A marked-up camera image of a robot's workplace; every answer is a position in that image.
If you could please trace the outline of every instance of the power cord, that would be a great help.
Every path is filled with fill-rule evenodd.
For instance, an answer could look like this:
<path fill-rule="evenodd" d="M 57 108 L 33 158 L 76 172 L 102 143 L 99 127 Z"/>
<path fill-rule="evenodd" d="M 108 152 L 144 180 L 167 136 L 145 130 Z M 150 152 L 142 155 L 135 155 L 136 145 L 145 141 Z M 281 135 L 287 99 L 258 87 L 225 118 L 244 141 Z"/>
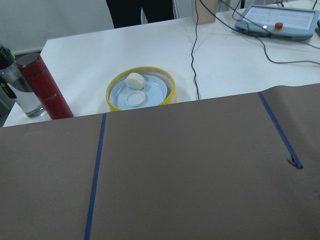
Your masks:
<path fill-rule="evenodd" d="M 312 10 L 315 9 L 317 2 L 318 2 L 318 0 L 315 0 Z"/>
<path fill-rule="evenodd" d="M 225 4 L 228 8 L 232 9 L 233 10 L 233 13 L 232 13 L 232 18 L 234 20 L 237 21 L 237 19 L 235 19 L 234 17 L 234 14 L 237 13 L 238 15 L 240 15 L 243 19 L 246 19 L 247 21 L 245 21 L 247 27 L 248 27 L 248 33 L 245 33 L 245 32 L 242 32 L 242 31 L 239 31 L 231 26 L 229 26 L 228 24 L 226 24 L 225 22 L 223 22 L 220 18 L 218 18 L 209 8 L 207 8 L 207 6 L 202 2 L 202 0 L 199 0 L 200 3 L 202 4 L 202 6 L 212 15 L 214 16 L 216 19 L 218 19 L 223 25 L 225 25 L 227 28 L 231 29 L 232 31 L 235 31 L 237 33 L 240 33 L 240 34 L 244 34 L 246 36 L 250 36 L 252 37 L 251 33 L 250 33 L 250 27 L 249 27 L 249 24 L 247 21 L 249 21 L 250 23 L 264 29 L 262 26 L 260 26 L 259 24 L 251 21 L 250 19 L 246 18 L 245 16 L 243 16 L 241 13 L 239 13 L 237 11 L 237 7 L 239 6 L 241 0 L 239 0 L 238 4 L 236 5 L 235 8 L 231 7 L 229 4 L 227 4 L 226 2 L 222 1 L 222 0 L 219 0 L 221 3 Z M 314 6 L 312 9 L 315 8 L 316 6 L 316 3 L 317 3 L 318 0 L 315 0 L 315 3 L 314 3 Z M 195 61 L 195 58 L 194 58 L 194 50 L 195 50 L 195 46 L 196 46 L 196 43 L 197 43 L 197 40 L 198 40 L 198 22 L 199 22 L 199 15 L 198 15 L 198 9 L 197 9 L 197 0 L 194 1 L 194 4 L 195 4 L 195 12 L 196 12 L 196 24 L 195 24 L 195 41 L 194 41 L 194 44 L 193 44 L 193 47 L 192 47 L 192 51 L 191 51 L 191 58 L 192 58 L 192 61 L 191 61 L 191 68 L 193 70 L 193 73 L 194 73 L 194 78 L 193 78 L 193 82 L 194 82 L 194 85 L 195 85 L 195 88 L 196 88 L 196 96 L 197 96 L 197 100 L 200 100 L 200 94 L 199 94 L 199 88 L 198 88 L 198 83 L 197 83 L 197 73 L 196 73 L 196 70 L 194 68 L 194 61 Z M 283 0 L 281 2 L 275 2 L 275 4 L 281 4 L 281 7 L 284 7 L 284 4 L 283 4 Z M 294 63 L 312 63 L 312 64 L 316 64 L 316 65 L 320 65 L 320 62 L 316 62 L 316 61 L 311 61 L 311 60 L 299 60 L 299 61 L 274 61 L 272 60 L 268 53 L 267 53 L 267 48 L 266 48 L 266 45 L 265 43 L 258 37 L 256 36 L 255 37 L 259 42 L 261 42 L 261 44 L 263 45 L 263 50 L 264 50 L 264 54 L 266 56 L 266 58 L 271 62 L 271 63 L 274 63 L 274 64 L 294 64 Z M 320 47 L 317 47 L 317 46 L 314 46 L 310 43 L 307 43 L 307 42 L 304 42 L 304 41 L 295 41 L 295 42 L 298 42 L 298 43 L 301 43 L 301 44 L 305 44 L 305 45 L 308 45 L 312 48 L 315 48 L 315 49 L 318 49 L 320 50 Z"/>
<path fill-rule="evenodd" d="M 199 0 L 199 1 L 200 1 L 200 3 L 203 5 L 203 7 L 204 7 L 211 15 L 213 15 L 216 19 L 218 19 L 223 25 L 225 25 L 226 27 L 228 27 L 229 29 L 231 29 L 231 30 L 233 30 L 233 31 L 235 31 L 235 32 L 237 32 L 237 33 L 241 33 L 241 34 L 244 34 L 244 35 L 246 35 L 246 36 L 252 37 L 252 36 L 250 35 L 249 24 L 248 24 L 247 22 L 246 22 L 246 24 L 247 24 L 247 26 L 248 26 L 248 33 L 239 31 L 239 30 L 237 30 L 237 29 L 229 26 L 228 24 L 226 24 L 225 22 L 223 22 L 221 19 L 219 19 L 212 11 L 210 11 L 210 9 L 207 8 L 207 6 L 203 3 L 202 0 Z M 227 5 L 230 9 L 232 9 L 234 12 L 236 12 L 237 14 L 239 14 L 242 18 L 246 19 L 246 20 L 249 21 L 250 23 L 253 23 L 253 24 L 255 24 L 256 26 L 259 26 L 260 28 L 264 29 L 262 26 L 258 25 L 257 23 L 255 23 L 255 22 L 251 21 L 250 19 L 246 18 L 245 16 L 243 16 L 241 13 L 239 13 L 238 11 L 236 11 L 235 8 L 231 7 L 231 6 L 230 6 L 229 4 L 227 4 L 226 2 L 221 1 L 221 0 L 219 0 L 219 1 L 222 2 L 222 3 L 224 3 L 225 5 Z M 267 53 L 267 51 L 266 51 L 266 45 L 263 43 L 263 41 L 262 41 L 259 37 L 257 37 L 257 36 L 256 36 L 255 38 L 258 39 L 258 40 L 263 44 L 264 54 L 265 54 L 266 58 L 267 58 L 270 62 L 272 62 L 272 63 L 274 63 L 274 64 L 313 63 L 313 64 L 316 64 L 316 65 L 320 65 L 320 62 L 310 61 L 310 60 L 283 61 L 283 62 L 281 62 L 281 61 L 273 61 L 273 60 L 269 57 L 269 55 L 268 55 L 268 53 Z M 315 48 L 315 49 L 320 50 L 320 47 L 311 45 L 311 44 L 306 43 L 306 42 L 303 42 L 303 41 L 294 41 L 294 42 L 302 43 L 302 44 L 308 45 L 308 46 L 310 46 L 310 47 L 312 47 L 312 48 Z"/>
<path fill-rule="evenodd" d="M 197 100 L 200 100 L 199 88 L 198 88 L 198 83 L 197 83 L 197 73 L 196 73 L 196 70 L 195 70 L 195 67 L 194 67 L 194 61 L 195 61 L 194 50 L 195 50 L 195 46 L 196 46 L 196 43 L 197 43 L 197 40 L 198 40 L 197 27 L 198 27 L 198 21 L 199 21 L 199 15 L 198 15 L 198 10 L 197 10 L 197 0 L 194 1 L 194 4 L 195 4 L 195 13 L 196 13 L 196 24 L 195 24 L 195 41 L 194 41 L 194 44 L 193 44 L 193 47 L 192 47 L 192 51 L 191 51 L 191 58 L 192 58 L 191 68 L 192 68 L 193 73 L 194 73 L 193 82 L 194 82 L 194 85 L 195 85 L 195 88 L 196 88 L 196 97 L 197 97 Z"/>

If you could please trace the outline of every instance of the blue plate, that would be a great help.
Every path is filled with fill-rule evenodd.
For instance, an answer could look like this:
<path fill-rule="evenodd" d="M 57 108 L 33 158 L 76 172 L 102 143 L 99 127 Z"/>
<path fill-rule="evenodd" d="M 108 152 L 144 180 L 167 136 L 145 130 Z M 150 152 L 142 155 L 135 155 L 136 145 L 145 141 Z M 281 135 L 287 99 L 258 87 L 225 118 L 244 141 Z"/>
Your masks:
<path fill-rule="evenodd" d="M 125 83 L 125 80 L 120 81 L 112 88 L 109 95 L 110 102 L 122 110 L 153 107 L 162 103 L 166 99 L 168 91 L 164 81 L 152 75 L 142 76 L 145 80 L 144 88 L 141 90 L 145 94 L 143 103 L 138 106 L 132 106 L 127 103 L 126 96 L 137 90 L 128 87 Z"/>

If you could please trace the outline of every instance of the round lid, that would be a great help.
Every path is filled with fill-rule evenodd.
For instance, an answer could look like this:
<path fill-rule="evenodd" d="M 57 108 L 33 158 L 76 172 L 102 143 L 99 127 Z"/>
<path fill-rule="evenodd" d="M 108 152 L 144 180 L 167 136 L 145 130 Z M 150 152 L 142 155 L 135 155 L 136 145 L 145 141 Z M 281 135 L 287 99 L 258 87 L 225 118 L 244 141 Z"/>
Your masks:
<path fill-rule="evenodd" d="M 16 66 L 24 76 L 36 75 L 46 67 L 38 53 L 30 53 L 20 57 L 16 61 Z"/>
<path fill-rule="evenodd" d="M 15 62 L 10 50 L 0 44 L 0 69 L 6 69 Z"/>
<path fill-rule="evenodd" d="M 168 89 L 163 80 L 152 75 L 142 75 L 145 85 L 141 90 L 127 86 L 125 79 L 118 82 L 110 91 L 110 102 L 121 110 L 153 107 L 167 97 Z"/>

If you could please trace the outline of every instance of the control tablet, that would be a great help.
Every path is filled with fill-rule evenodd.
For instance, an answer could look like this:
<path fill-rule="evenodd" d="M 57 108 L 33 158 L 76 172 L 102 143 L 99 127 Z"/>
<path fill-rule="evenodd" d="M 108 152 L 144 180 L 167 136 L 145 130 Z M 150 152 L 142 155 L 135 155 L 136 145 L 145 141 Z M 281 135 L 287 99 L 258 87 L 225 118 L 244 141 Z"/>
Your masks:
<path fill-rule="evenodd" d="M 319 15 L 317 10 L 252 4 L 235 28 L 250 36 L 307 40 L 315 32 Z"/>

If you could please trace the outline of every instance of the blue tape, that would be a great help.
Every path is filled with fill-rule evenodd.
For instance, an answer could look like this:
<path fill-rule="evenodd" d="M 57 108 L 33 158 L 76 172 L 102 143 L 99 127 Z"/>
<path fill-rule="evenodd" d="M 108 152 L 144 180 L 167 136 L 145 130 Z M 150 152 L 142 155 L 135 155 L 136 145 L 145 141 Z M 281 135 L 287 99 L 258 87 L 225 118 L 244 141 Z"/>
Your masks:
<path fill-rule="evenodd" d="M 280 137 L 282 138 L 282 141 L 284 142 L 286 148 L 288 149 L 290 155 L 291 155 L 291 161 L 296 165 L 296 167 L 298 169 L 303 169 L 304 167 L 302 166 L 301 162 L 299 161 L 298 156 L 295 153 L 295 150 L 293 149 L 293 147 L 291 146 L 288 138 L 286 137 L 284 131 L 282 130 L 276 116 L 274 115 L 274 113 L 272 112 L 267 100 L 265 99 L 265 96 L 263 95 L 263 93 L 260 91 L 258 92 L 259 98 L 261 100 L 261 102 L 264 105 L 264 108 L 266 109 L 267 113 L 269 114 L 276 130 L 278 131 Z"/>
<path fill-rule="evenodd" d="M 98 184 L 98 176 L 99 176 L 99 168 L 100 168 L 102 146 L 103 146 L 103 143 L 104 143 L 106 120 L 107 120 L 107 114 L 104 113 L 102 115 L 100 135 L 99 135 L 99 143 L 98 143 L 98 149 L 97 149 L 96 158 L 95 158 L 95 167 L 94 167 L 94 174 L 93 174 L 93 180 L 92 180 L 92 187 L 91 187 L 91 195 L 90 195 L 88 215 L 87 215 L 87 218 L 86 218 L 84 240 L 89 240 L 90 239 L 92 220 L 93 220 L 93 215 L 94 215 L 95 200 L 96 200 L 96 192 L 97 192 L 97 184 Z"/>

